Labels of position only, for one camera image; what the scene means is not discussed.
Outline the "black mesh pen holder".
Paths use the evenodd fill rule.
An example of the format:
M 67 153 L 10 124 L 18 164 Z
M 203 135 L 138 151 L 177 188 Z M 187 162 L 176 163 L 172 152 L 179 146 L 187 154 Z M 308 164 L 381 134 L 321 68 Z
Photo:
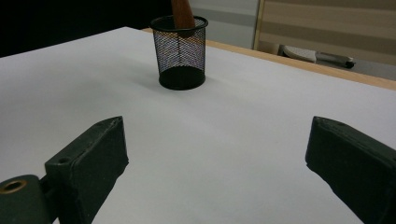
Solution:
M 205 83 L 205 28 L 207 19 L 194 16 L 195 26 L 177 29 L 172 16 L 153 20 L 159 83 L 169 90 L 186 91 Z

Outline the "white table sheet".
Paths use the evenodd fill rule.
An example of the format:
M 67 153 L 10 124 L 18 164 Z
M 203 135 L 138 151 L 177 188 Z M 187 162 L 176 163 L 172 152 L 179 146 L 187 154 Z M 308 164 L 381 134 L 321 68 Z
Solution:
M 124 119 L 129 165 L 95 224 L 361 224 L 305 165 L 313 117 L 396 148 L 396 82 L 209 43 L 197 89 L 159 84 L 150 33 L 121 28 L 0 58 L 0 181 Z

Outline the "white wheeled chair base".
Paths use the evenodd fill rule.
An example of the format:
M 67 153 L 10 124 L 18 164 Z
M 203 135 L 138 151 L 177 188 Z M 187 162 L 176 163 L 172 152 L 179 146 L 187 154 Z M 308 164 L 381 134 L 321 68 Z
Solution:
M 278 55 L 308 63 L 318 63 L 351 69 L 355 66 L 354 59 L 347 56 L 334 55 L 311 49 L 301 49 L 292 46 L 281 45 Z

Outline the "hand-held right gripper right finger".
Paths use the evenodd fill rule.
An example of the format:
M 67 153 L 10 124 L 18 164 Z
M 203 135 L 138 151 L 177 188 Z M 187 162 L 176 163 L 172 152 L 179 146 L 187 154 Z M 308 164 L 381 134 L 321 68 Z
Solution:
M 364 224 L 396 224 L 396 150 L 345 123 L 314 117 L 305 161 Z

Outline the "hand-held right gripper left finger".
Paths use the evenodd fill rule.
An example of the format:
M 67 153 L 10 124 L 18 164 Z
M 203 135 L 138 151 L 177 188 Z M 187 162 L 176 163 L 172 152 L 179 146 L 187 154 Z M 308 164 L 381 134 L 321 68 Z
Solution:
M 122 117 L 92 125 L 46 161 L 62 224 L 92 224 L 129 163 Z

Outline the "wooden paddle hairbrush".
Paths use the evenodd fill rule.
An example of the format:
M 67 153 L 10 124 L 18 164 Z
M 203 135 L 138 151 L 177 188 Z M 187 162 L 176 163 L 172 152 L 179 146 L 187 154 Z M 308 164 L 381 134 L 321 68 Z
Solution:
M 183 38 L 194 34 L 195 20 L 191 11 L 189 0 L 171 0 L 173 20 L 178 35 Z

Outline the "black curtain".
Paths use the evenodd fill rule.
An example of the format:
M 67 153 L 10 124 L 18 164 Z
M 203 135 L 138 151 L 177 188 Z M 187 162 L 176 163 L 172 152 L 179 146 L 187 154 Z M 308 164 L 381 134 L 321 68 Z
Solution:
M 0 0 L 0 58 L 171 13 L 171 0 Z

